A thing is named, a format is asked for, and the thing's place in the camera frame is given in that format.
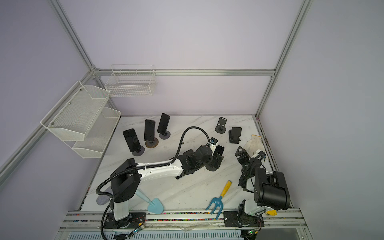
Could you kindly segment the phone from stand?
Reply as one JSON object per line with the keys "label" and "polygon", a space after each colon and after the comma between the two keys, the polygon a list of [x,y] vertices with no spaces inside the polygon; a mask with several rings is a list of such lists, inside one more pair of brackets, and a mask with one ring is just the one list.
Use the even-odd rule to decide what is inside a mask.
{"label": "phone from stand", "polygon": [[222,156],[223,153],[224,153],[224,150],[225,150],[224,147],[222,147],[222,146],[220,146],[220,145],[217,145],[217,146],[216,146],[216,149],[215,149],[215,151],[214,151],[214,156],[215,156],[215,157]]}

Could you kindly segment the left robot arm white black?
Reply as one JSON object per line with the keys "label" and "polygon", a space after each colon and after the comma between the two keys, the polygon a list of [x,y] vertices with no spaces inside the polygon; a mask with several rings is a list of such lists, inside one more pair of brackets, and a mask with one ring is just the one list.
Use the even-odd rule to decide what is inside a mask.
{"label": "left robot arm white black", "polygon": [[221,165],[224,150],[220,145],[200,146],[196,151],[184,152],[173,163],[139,164],[134,159],[126,160],[110,175],[114,219],[120,221],[129,217],[129,200],[136,194],[140,183],[165,177],[180,179],[201,168],[214,172]]}

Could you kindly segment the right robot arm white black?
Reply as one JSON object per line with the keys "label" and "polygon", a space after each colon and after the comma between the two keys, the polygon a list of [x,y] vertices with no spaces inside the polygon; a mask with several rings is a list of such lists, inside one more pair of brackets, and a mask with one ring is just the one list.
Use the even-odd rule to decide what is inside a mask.
{"label": "right robot arm white black", "polygon": [[267,155],[264,151],[257,150],[250,156],[244,148],[238,147],[235,156],[242,166],[238,186],[253,193],[258,206],[276,211],[290,207],[291,198],[284,173],[267,171],[264,164]]}

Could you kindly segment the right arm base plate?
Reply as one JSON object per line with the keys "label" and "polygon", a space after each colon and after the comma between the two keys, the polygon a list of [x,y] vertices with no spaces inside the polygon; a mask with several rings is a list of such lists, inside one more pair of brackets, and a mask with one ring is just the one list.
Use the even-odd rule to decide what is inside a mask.
{"label": "right arm base plate", "polygon": [[224,211],[224,224],[225,227],[263,227],[264,219],[263,214],[266,212],[265,208],[259,206],[251,213],[246,212],[246,200],[243,200],[236,211]]}

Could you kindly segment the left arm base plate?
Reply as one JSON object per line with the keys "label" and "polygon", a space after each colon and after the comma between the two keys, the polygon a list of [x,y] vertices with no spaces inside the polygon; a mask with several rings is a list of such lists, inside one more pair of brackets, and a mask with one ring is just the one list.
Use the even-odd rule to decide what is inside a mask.
{"label": "left arm base plate", "polygon": [[115,220],[112,212],[107,213],[103,224],[104,229],[136,229],[140,225],[144,225],[146,220],[146,213],[130,213],[127,218],[122,220]]}

